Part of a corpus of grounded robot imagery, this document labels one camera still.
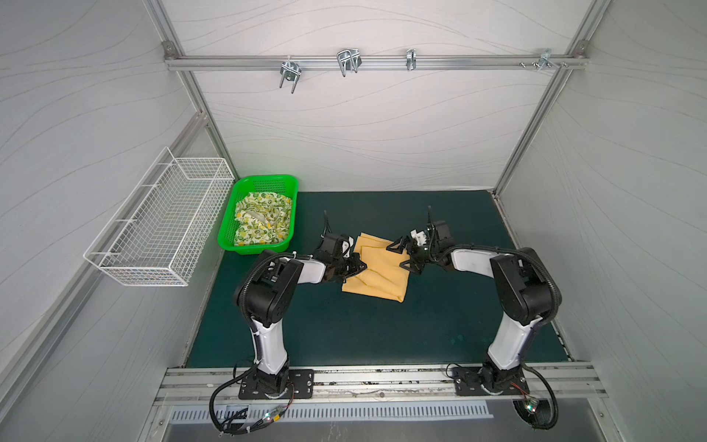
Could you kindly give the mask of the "yellow skirt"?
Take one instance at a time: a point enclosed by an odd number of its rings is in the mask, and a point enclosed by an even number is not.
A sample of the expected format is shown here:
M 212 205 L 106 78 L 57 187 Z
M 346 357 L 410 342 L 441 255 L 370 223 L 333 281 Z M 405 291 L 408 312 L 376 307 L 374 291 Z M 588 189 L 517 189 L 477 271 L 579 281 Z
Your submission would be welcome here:
M 391 241 L 362 233 L 356 240 L 355 252 L 366 264 L 366 270 L 347 278 L 342 291 L 402 303 L 405 299 L 410 273 L 401 267 L 410 255 L 387 250 Z

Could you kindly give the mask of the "floral patterned skirt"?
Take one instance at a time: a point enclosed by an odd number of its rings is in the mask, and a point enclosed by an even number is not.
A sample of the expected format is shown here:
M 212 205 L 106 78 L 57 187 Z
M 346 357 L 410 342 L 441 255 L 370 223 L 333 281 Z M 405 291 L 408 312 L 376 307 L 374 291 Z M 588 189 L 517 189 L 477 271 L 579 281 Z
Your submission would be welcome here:
M 286 240 L 292 218 L 292 199 L 272 192 L 248 193 L 236 205 L 236 246 L 270 245 Z

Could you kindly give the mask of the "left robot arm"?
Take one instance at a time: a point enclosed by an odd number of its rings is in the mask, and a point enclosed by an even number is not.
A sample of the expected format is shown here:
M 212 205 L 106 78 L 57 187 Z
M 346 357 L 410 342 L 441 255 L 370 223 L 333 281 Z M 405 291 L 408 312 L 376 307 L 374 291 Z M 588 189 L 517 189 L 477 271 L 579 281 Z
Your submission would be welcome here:
M 265 250 L 235 294 L 235 302 L 249 326 L 254 346 L 254 377 L 260 392 L 281 394 L 289 377 L 283 319 L 299 285 L 345 282 L 367 265 L 355 251 L 351 237 L 326 233 L 309 255 Z

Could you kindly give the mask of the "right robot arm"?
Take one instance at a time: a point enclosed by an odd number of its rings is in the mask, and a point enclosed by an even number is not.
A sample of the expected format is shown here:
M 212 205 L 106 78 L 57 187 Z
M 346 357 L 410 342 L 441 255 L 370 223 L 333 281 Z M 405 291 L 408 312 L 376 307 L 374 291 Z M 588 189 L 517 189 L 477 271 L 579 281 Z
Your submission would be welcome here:
M 436 264 L 493 279 L 503 316 L 476 379 L 487 393 L 498 395 L 522 375 L 530 346 L 562 303 L 558 285 L 534 249 L 458 244 L 447 223 L 436 221 L 396 239 L 387 250 L 406 252 L 409 258 L 401 268 L 413 274 Z

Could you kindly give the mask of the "dark green table mat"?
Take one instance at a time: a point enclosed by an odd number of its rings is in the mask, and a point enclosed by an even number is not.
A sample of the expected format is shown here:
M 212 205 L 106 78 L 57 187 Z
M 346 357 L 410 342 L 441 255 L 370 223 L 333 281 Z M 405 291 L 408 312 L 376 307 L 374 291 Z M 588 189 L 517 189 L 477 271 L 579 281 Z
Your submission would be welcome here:
M 429 219 L 443 220 L 461 244 L 509 248 L 495 202 L 486 191 L 300 193 L 290 247 L 310 253 L 325 224 L 355 237 L 394 241 Z M 243 366 L 252 360 L 247 324 L 233 295 L 253 264 L 227 252 L 221 262 L 188 368 Z M 495 283 L 438 266 L 410 276 L 403 301 L 345 293 L 337 283 L 301 285 L 284 319 L 294 366 L 480 363 L 503 310 Z

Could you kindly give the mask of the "green plastic basket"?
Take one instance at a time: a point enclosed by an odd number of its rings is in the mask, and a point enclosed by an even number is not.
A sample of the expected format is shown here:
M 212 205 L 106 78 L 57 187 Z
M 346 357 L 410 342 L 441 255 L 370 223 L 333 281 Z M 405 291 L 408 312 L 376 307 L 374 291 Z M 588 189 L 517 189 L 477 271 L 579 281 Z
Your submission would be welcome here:
M 294 236 L 297 201 L 298 179 L 291 175 L 238 180 L 219 230 L 219 246 L 239 255 L 283 252 Z

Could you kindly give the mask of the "metal u-bolt clamp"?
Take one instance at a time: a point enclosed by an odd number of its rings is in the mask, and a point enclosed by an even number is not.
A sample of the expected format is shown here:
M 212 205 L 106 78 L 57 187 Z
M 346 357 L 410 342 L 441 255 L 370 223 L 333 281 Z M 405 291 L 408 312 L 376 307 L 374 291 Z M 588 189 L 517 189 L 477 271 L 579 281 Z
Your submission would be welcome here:
M 290 83 L 290 93 L 294 94 L 301 76 L 302 68 L 300 64 L 291 59 L 283 61 L 280 68 L 279 88 L 283 88 L 285 86 L 285 83 Z

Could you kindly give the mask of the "metal double hook clamp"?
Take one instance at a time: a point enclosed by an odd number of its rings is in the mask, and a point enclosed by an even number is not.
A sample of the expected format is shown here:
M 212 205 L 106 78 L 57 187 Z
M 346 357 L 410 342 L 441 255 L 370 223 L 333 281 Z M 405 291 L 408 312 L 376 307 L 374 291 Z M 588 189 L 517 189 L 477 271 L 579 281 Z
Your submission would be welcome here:
M 350 72 L 357 74 L 362 64 L 361 53 L 355 48 L 339 51 L 336 60 L 343 77 Z

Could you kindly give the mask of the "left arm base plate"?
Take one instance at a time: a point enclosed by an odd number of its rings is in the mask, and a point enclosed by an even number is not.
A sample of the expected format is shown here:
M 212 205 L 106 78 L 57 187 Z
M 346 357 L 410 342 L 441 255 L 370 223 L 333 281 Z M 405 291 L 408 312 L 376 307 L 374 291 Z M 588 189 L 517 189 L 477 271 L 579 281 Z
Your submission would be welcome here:
M 256 369 L 240 383 L 240 400 L 311 399 L 314 390 L 313 369 L 286 368 L 276 375 Z

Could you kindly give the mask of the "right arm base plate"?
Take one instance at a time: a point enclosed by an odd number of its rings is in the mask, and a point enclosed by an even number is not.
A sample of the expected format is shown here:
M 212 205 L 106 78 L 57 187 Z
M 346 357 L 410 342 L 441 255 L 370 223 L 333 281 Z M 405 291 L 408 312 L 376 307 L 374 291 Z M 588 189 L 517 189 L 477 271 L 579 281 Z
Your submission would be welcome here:
M 530 393 L 520 366 L 500 370 L 494 365 L 449 365 L 446 376 L 451 379 L 456 396 L 524 396 Z

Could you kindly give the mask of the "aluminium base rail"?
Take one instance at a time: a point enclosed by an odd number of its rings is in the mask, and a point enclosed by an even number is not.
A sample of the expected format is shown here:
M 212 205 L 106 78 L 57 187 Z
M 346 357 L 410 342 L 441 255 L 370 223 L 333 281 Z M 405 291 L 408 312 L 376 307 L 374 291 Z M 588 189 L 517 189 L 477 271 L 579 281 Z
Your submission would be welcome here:
M 587 362 L 531 363 L 557 399 L 607 398 L 594 367 Z M 298 403 L 376 403 L 377 401 L 462 401 L 453 366 L 316 366 L 313 379 L 296 390 Z M 170 368 L 154 405 L 207 405 L 213 391 L 231 379 L 231 368 Z

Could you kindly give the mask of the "metal bracket with bolts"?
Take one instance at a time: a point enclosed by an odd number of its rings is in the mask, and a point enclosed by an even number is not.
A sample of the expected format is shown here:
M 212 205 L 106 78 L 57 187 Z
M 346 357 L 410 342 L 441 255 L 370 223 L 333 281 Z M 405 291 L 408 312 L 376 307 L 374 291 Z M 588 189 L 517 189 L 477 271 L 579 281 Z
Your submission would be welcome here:
M 522 69 L 534 70 L 536 72 L 541 72 L 543 70 L 564 70 L 569 67 L 566 62 L 556 62 L 552 58 L 552 51 L 550 49 L 545 50 L 539 55 L 539 58 L 532 63 L 520 62 L 518 64 Z

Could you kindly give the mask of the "aluminium crossbar rail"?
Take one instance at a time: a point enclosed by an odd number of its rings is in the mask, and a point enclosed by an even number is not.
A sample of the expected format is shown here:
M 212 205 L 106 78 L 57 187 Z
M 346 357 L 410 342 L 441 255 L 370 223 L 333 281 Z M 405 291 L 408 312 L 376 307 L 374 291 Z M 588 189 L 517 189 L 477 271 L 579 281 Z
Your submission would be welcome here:
M 414 71 L 477 71 L 477 70 L 525 70 L 520 62 L 532 63 L 539 55 L 422 55 L 417 53 L 417 68 Z M 552 55 L 556 62 L 566 62 L 567 69 L 584 69 L 590 64 L 588 57 Z M 212 72 L 278 72 L 283 61 L 291 59 L 300 64 L 303 72 L 338 71 L 335 55 L 304 56 L 182 56 L 167 59 L 170 71 Z M 406 54 L 361 55 L 359 72 L 407 71 Z

